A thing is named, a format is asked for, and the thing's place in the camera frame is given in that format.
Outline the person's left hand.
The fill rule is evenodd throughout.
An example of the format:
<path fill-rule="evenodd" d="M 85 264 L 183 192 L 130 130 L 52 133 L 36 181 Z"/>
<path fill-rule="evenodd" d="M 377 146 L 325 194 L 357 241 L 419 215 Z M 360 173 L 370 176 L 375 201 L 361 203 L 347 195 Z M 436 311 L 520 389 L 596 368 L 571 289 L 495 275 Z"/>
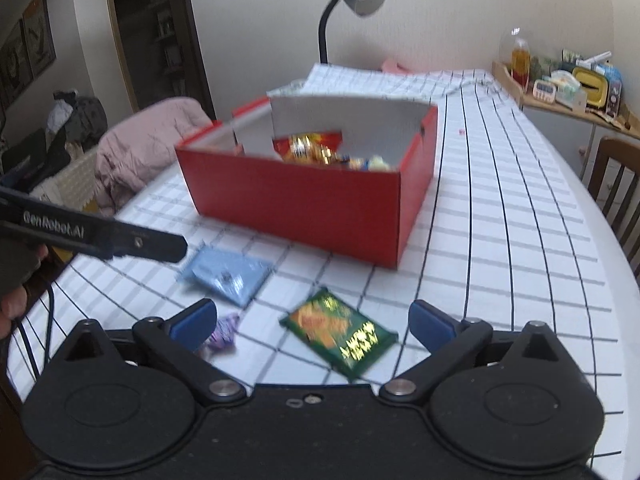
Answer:
<path fill-rule="evenodd" d="M 1 240 L 1 339 L 11 333 L 12 321 L 25 313 L 28 293 L 25 282 L 48 255 L 45 244 L 27 244 L 24 240 Z"/>

